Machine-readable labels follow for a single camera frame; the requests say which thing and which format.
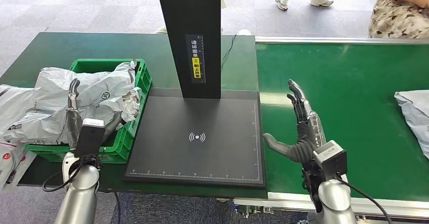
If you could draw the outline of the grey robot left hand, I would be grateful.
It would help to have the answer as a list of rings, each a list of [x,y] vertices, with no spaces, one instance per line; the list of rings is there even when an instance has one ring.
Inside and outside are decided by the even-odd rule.
[[[69,132],[69,149],[74,151],[77,147],[78,137],[80,134],[80,129],[82,127],[83,119],[79,114],[77,106],[77,97],[79,93],[77,87],[80,85],[80,80],[77,78],[73,79],[69,86],[68,91],[68,108],[66,109],[65,123],[67,131]],[[105,125],[105,133],[99,146],[102,145],[107,138],[115,131],[117,126],[121,123],[122,111],[115,111],[112,119]]]

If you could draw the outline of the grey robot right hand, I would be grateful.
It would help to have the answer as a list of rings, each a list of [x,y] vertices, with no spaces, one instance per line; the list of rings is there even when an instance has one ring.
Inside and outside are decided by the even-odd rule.
[[[301,87],[292,79],[288,80],[287,94],[296,115],[297,140],[293,145],[277,141],[271,134],[264,133],[263,138],[268,146],[297,163],[307,163],[313,159],[313,151],[326,143],[323,126],[319,115],[314,111]]]

